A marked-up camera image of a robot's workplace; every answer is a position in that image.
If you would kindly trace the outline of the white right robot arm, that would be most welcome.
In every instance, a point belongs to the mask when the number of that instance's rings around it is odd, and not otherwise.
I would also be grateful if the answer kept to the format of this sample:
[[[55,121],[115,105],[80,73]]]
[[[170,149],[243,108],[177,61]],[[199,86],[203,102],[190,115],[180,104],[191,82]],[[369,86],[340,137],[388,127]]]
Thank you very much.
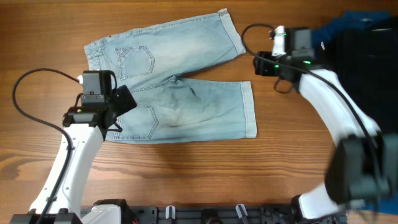
[[[292,199],[290,223],[339,222],[348,210],[397,213],[397,29],[346,29],[327,39],[271,27],[258,75],[276,76],[317,111],[334,152],[323,182]]]

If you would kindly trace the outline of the light blue denim shorts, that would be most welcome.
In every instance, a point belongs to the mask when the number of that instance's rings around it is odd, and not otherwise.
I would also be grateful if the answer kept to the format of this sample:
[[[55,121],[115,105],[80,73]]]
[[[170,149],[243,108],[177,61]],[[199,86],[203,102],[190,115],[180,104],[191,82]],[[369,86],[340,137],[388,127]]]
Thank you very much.
[[[187,74],[233,60],[245,48],[226,9],[96,40],[84,48],[90,70],[110,70],[137,106],[117,119],[107,141],[164,144],[254,138],[249,81]]]

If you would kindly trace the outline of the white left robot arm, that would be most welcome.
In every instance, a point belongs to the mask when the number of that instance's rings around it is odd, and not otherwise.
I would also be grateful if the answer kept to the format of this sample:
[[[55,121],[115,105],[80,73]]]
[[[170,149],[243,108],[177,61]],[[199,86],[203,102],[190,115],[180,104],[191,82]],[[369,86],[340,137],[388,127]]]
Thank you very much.
[[[83,91],[63,115],[60,149],[43,189],[26,214],[11,223],[131,223],[124,199],[100,200],[81,214],[91,164],[108,132],[122,132],[117,117],[137,106],[127,86],[110,70],[85,71],[76,82]]]

